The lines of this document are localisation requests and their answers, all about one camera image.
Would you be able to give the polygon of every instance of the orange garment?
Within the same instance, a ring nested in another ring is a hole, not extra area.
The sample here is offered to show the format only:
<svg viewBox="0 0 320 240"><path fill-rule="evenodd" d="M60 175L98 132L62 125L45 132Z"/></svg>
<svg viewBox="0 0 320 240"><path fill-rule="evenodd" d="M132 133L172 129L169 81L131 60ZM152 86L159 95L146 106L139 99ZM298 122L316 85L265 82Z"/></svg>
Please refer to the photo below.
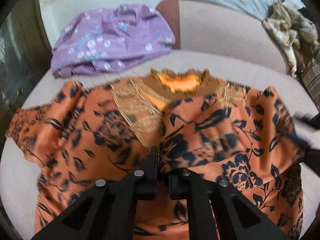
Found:
<svg viewBox="0 0 320 240"><path fill-rule="evenodd" d="M15 114L7 137L42 168L36 232L97 179L120 180L149 154L136 127L121 115L121 102L114 101L116 87L128 81L94 89L70 81L50 105ZM291 239L298 239L303 192L296 159L301 149L286 138L294 132L287 109L273 88L259 92L224 81L219 87L219 96L194 93L168 103L161 112L160 127L155 126L160 173L185 167L207 180L225 178ZM148 96L144 99L152 109L157 107ZM155 201L138 202L134 233L134 239L187 240L186 202L170 200L159 183Z"/></svg>

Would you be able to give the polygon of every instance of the folded purple cloth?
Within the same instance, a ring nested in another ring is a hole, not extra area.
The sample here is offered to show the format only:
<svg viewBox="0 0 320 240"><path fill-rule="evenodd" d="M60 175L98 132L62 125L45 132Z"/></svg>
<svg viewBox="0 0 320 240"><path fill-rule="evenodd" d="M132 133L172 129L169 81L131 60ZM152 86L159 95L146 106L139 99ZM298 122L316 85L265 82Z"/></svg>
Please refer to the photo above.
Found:
<svg viewBox="0 0 320 240"><path fill-rule="evenodd" d="M143 4L78 14L52 49L55 77L121 72L171 52L174 35L162 15Z"/></svg>

